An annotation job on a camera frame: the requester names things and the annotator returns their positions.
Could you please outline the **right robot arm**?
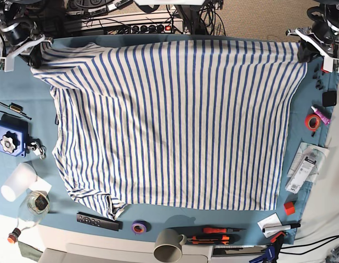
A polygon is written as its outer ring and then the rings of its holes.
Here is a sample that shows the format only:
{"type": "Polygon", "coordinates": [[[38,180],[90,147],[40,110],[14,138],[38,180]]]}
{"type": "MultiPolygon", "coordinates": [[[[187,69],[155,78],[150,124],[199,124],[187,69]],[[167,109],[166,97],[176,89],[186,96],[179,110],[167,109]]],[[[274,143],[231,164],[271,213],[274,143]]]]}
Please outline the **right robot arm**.
{"type": "Polygon", "coordinates": [[[12,72],[15,58],[20,57],[28,66],[42,64],[42,43],[53,43],[51,37],[29,17],[28,5],[36,1],[0,1],[0,71],[12,72]]]}

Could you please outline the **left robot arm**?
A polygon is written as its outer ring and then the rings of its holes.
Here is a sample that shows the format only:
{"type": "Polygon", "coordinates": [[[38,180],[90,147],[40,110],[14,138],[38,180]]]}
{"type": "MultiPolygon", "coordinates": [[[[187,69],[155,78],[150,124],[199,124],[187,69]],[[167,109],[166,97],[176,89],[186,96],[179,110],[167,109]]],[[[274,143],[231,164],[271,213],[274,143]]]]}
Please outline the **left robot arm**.
{"type": "Polygon", "coordinates": [[[318,56],[339,59],[339,1],[319,1],[307,10],[311,27],[287,30],[286,35],[300,38],[299,62],[311,62],[318,56]]]}

